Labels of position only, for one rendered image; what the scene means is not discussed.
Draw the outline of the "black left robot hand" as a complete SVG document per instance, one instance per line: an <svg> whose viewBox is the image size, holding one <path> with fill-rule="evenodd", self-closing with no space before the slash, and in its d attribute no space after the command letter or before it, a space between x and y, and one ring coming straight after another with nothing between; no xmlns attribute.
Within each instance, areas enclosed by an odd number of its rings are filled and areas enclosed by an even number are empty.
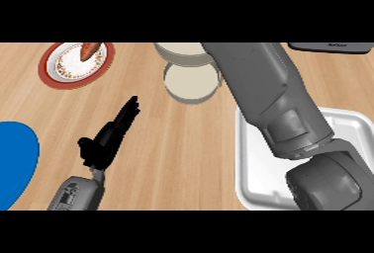
<svg viewBox="0 0 374 253"><path fill-rule="evenodd" d="M137 97L132 96L123 104L112 122L101 127L94 139L82 137L76 145L82 165L104 170L115 158L125 132L140 113Z"/></svg>

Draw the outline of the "cream tiered basket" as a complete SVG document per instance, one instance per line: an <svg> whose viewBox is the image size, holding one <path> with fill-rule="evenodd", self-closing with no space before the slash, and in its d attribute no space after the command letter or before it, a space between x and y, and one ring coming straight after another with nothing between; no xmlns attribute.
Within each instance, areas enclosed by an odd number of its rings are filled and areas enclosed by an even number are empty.
<svg viewBox="0 0 374 253"><path fill-rule="evenodd" d="M155 50L166 61L163 86L183 104L203 103L221 86L221 75L199 42L155 42Z"/></svg>

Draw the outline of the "white tray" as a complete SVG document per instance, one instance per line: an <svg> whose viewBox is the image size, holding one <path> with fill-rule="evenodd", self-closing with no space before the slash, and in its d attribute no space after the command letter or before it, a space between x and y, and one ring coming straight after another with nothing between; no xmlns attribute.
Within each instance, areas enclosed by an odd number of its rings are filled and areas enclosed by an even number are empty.
<svg viewBox="0 0 374 253"><path fill-rule="evenodd" d="M374 173L374 123L357 112L319 107L333 136L347 140ZM234 112L234 192L249 211L298 209L285 180L286 172L307 160L291 161L273 156L257 128Z"/></svg>

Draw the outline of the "blue round placemat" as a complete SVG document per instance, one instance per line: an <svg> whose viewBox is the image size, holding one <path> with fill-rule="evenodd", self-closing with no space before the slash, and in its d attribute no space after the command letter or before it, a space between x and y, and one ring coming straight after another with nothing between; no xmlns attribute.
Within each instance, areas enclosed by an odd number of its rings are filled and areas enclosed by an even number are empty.
<svg viewBox="0 0 374 253"><path fill-rule="evenodd" d="M17 201L33 176L39 157L35 132L21 123L0 122L0 211Z"/></svg>

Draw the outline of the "red rimmed patterned plate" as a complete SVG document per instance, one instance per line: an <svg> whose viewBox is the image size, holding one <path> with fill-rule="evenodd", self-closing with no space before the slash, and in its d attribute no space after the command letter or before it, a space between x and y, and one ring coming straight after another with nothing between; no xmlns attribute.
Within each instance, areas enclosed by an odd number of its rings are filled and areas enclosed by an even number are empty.
<svg viewBox="0 0 374 253"><path fill-rule="evenodd" d="M104 42L87 61L79 60L79 42L57 42L45 50L38 75L44 84L60 90L91 83L106 72L113 59L113 44Z"/></svg>

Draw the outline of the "orange carrot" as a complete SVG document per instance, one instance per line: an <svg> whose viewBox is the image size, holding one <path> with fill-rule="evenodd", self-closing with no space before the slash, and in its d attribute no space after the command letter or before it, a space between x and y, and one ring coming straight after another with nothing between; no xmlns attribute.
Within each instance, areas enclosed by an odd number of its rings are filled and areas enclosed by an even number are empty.
<svg viewBox="0 0 374 253"><path fill-rule="evenodd" d="M84 42L79 49L79 61L87 61L100 47L98 42Z"/></svg>

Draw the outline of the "dark grey flat appliance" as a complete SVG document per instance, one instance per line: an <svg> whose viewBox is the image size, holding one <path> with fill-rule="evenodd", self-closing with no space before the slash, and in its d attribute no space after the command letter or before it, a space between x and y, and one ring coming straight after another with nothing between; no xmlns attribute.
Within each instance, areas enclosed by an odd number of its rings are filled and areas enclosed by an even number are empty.
<svg viewBox="0 0 374 253"><path fill-rule="evenodd" d="M374 42L289 42L288 46L302 51L364 54L374 47Z"/></svg>

